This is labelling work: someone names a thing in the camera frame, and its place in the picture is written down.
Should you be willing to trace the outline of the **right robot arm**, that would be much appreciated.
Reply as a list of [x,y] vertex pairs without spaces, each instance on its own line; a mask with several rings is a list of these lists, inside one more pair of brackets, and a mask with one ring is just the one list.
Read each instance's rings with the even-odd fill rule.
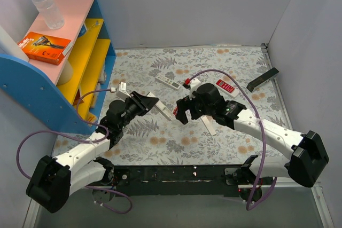
[[210,83],[191,86],[190,92],[189,96],[176,102],[175,117],[181,123],[188,123],[187,111],[193,120],[207,115],[219,125],[265,140],[267,145],[283,154],[280,161],[265,161],[262,172],[254,165],[244,168],[242,179],[246,183],[254,184],[261,177],[288,177],[301,186],[313,187],[329,163],[318,133],[292,131],[257,118],[245,105],[225,100]]

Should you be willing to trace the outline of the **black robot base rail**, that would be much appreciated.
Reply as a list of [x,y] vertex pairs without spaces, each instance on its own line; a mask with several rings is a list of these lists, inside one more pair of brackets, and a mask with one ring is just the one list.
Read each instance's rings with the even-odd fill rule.
[[256,177],[247,164],[116,166],[110,182],[92,186],[114,187],[128,196],[222,195],[247,200]]

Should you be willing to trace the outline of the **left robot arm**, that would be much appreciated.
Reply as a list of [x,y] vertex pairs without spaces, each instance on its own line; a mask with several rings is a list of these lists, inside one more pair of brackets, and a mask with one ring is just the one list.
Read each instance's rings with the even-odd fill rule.
[[54,158],[42,157],[29,181],[26,194],[50,213],[60,210],[70,195],[92,183],[108,185],[114,165],[101,154],[123,137],[123,129],[136,116],[148,113],[159,101],[133,91],[125,100],[112,101],[100,126],[87,139]]

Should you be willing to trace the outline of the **white remote battery cover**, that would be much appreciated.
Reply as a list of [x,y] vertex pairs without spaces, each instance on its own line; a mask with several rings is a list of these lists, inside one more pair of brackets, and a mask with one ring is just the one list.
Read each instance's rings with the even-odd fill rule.
[[216,135],[216,131],[215,131],[215,129],[213,128],[212,123],[211,123],[210,120],[207,118],[207,116],[204,115],[204,116],[202,116],[200,119],[201,119],[201,121],[203,122],[205,128],[208,130],[209,134],[210,134],[211,136]]

